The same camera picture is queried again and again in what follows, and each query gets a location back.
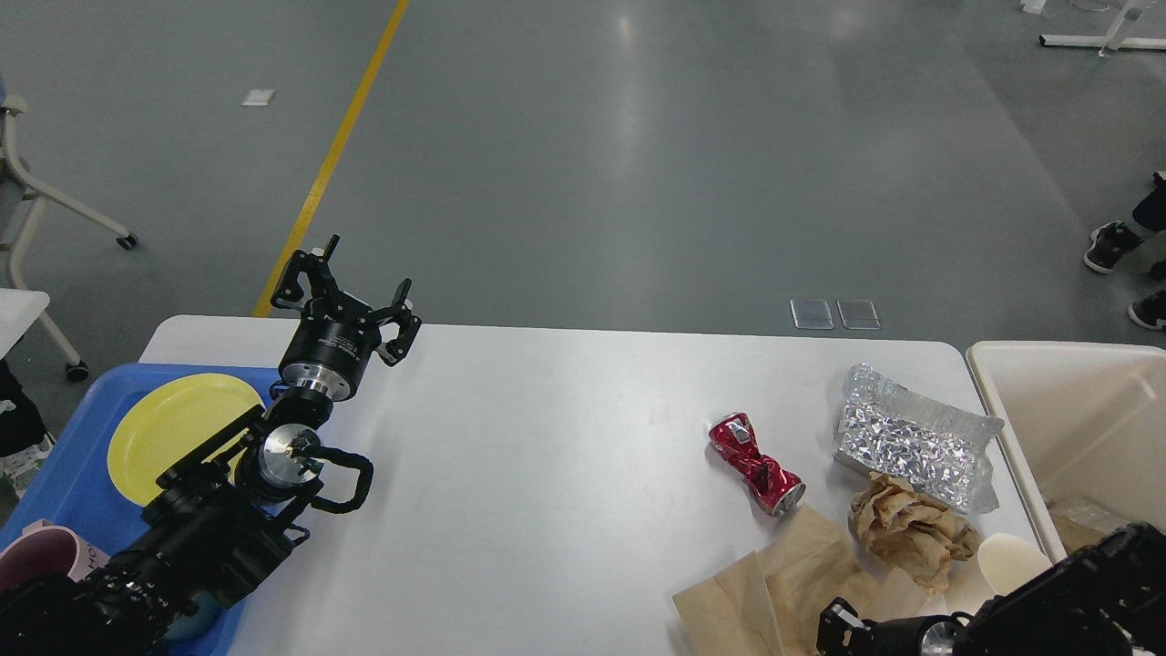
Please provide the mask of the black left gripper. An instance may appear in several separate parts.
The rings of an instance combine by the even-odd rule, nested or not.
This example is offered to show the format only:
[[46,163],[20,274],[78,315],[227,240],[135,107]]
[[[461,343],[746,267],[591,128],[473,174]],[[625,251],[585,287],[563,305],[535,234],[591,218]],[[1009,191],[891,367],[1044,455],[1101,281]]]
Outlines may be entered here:
[[[361,325],[344,324],[353,323],[354,304],[330,269],[338,244],[333,235],[323,249],[294,251],[271,292],[274,310],[301,316],[278,365],[281,383],[308,387],[333,402],[358,394],[373,353],[389,368],[402,362],[424,324],[408,299],[412,278],[396,285],[389,306],[371,310]],[[382,341],[384,325],[396,327],[387,341]]]

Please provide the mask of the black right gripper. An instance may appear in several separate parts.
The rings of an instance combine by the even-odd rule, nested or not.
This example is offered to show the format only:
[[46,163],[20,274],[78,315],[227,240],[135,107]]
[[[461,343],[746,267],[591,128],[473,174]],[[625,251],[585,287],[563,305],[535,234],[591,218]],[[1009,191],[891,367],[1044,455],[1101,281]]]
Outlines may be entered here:
[[845,598],[819,616],[820,655],[955,655],[965,626],[950,616],[915,616],[868,625]]

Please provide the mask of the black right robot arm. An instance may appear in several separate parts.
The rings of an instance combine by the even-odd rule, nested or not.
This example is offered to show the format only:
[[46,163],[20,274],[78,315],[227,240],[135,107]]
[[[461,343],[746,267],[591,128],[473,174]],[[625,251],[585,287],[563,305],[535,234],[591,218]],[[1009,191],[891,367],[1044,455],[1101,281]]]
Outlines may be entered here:
[[820,655],[1133,655],[1165,653],[1165,538],[1121,527],[974,614],[862,619],[836,598],[819,616]]

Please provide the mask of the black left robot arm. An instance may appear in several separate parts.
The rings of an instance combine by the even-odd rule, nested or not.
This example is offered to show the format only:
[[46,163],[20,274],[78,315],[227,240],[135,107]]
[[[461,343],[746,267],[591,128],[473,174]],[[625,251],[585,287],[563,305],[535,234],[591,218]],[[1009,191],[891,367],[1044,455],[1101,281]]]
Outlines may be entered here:
[[408,357],[422,319],[403,278],[370,306],[345,292],[323,249],[294,251],[271,306],[300,315],[278,364],[271,405],[252,405],[159,473],[146,531],[91,574],[38,574],[3,590],[5,655],[146,655],[201,594],[243,601],[309,538],[308,509],[361,509],[374,477],[366,456],[324,444],[333,407],[357,395],[371,358]]

